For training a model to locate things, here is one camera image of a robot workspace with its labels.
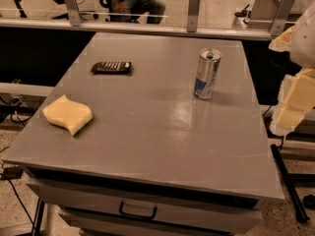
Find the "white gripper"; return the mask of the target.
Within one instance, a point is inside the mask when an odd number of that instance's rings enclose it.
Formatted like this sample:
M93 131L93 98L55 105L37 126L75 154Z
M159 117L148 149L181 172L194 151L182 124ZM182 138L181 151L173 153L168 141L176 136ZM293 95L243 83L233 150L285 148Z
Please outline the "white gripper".
M290 60L302 68L295 76L285 75L274 108L270 131L286 136L315 107L315 2L296 21L269 44L276 52L289 52Z

